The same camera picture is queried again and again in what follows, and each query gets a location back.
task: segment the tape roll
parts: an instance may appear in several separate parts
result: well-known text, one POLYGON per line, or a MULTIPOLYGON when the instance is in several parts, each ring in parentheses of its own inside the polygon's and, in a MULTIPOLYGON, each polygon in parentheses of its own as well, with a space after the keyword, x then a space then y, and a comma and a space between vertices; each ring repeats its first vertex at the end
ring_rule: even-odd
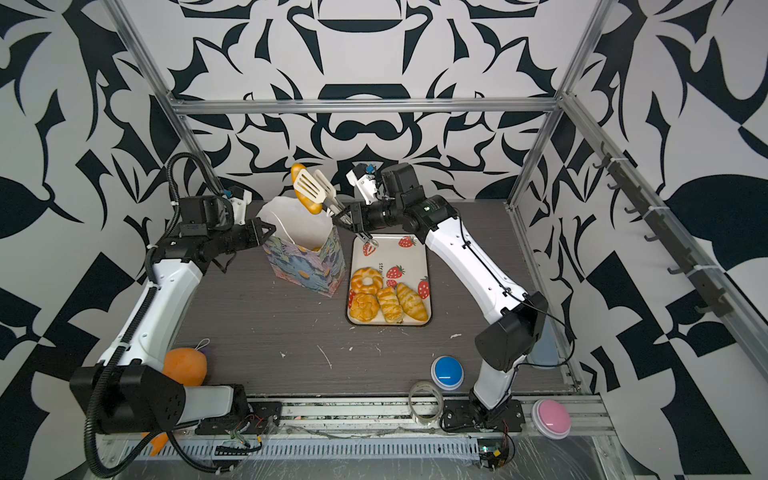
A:
POLYGON ((432 382, 426 382, 426 381, 416 382, 411 387, 411 391, 408 394, 408 407, 410 407, 411 409, 411 417, 414 420, 416 420, 418 423, 421 423, 422 425, 427 425, 429 423, 432 423, 435 420, 438 420, 442 416, 442 408, 443 408, 442 393, 440 393, 440 390, 438 390, 437 386, 432 382), (422 416, 416 413, 416 411, 413 408, 413 396, 418 392, 430 393, 437 399, 437 413, 434 414, 434 416, 427 417, 427 416, 422 416))

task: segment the black and white patterned wall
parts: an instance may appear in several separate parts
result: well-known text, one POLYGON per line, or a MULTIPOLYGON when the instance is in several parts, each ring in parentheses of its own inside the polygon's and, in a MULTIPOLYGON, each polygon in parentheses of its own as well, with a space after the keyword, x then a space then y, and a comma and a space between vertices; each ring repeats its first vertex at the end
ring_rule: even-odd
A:
POLYGON ((0 478, 84 461, 69 392, 142 291, 179 140, 98 1, 0 2, 0 478))
MULTIPOLYGON (((620 0, 575 90, 763 315, 767 22, 765 2, 620 0)), ((768 384, 595 163, 564 118, 520 204, 586 386, 638 478, 765 478, 768 384)))
MULTIPOLYGON (((126 7, 179 99, 551 97, 595 0, 133 0, 126 7)), ((357 162, 407 161, 428 193, 506 198, 543 117, 194 115, 225 184, 290 190, 290 166, 340 191, 357 162)))

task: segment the slotted spatula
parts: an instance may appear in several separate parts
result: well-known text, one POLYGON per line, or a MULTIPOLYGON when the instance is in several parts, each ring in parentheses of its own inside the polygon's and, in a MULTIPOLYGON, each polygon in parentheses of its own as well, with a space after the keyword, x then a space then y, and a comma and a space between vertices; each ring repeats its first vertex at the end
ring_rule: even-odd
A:
POLYGON ((293 189, 316 204, 323 204, 326 201, 326 190, 307 169, 301 170, 296 176, 293 189))
MULTIPOLYGON (((293 182, 293 189, 316 204, 328 207, 334 215, 338 215, 344 210, 336 199, 336 189, 320 170, 315 172, 315 176, 310 174, 308 170, 301 170, 293 182)), ((352 224, 352 219, 347 215, 341 216, 340 219, 344 223, 352 224)), ((357 236, 367 243, 373 243, 376 246, 379 244, 367 232, 360 232, 357 236)))

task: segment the tray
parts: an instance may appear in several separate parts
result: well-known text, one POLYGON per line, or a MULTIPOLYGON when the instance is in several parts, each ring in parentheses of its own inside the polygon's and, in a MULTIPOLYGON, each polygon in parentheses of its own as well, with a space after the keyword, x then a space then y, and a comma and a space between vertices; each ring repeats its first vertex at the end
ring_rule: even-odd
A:
MULTIPOLYGON (((349 269, 350 283, 352 275, 354 275, 358 269, 370 266, 377 269, 382 274, 382 277, 384 278, 384 286, 386 286, 387 280, 395 280, 398 283, 404 283, 418 293, 419 284, 424 281, 426 282, 427 291, 429 292, 427 250, 426 247, 421 245, 416 237, 405 233, 379 233, 372 236, 374 240, 379 242, 379 246, 373 252, 363 252, 363 241, 359 237, 355 238, 355 243, 352 246, 352 267, 349 269), (405 245, 412 243, 412 245, 403 247, 401 246, 401 243, 405 245), (388 279, 386 274, 394 266, 402 267, 402 276, 396 279, 388 279)), ((349 293, 351 291, 350 288, 347 289, 347 299, 349 299, 349 293)), ((347 301, 346 318, 355 325, 424 326, 432 319, 432 304, 430 299, 431 297, 429 295, 427 295, 426 298, 422 298, 424 307, 427 309, 428 317, 426 322, 419 322, 408 315, 404 315, 400 323, 387 323, 386 320, 384 320, 384 315, 381 310, 379 310, 379 313, 370 322, 361 322, 349 314, 349 301, 347 301)))

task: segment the paper bag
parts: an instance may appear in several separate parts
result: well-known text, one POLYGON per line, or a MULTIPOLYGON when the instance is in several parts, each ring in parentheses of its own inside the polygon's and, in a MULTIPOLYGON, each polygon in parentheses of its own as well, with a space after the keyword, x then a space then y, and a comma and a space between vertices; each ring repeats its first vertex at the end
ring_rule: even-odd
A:
POLYGON ((295 198, 276 197, 259 212, 276 227, 264 243, 275 275, 332 296, 344 277, 344 255, 339 232, 324 213, 312 215, 295 198))

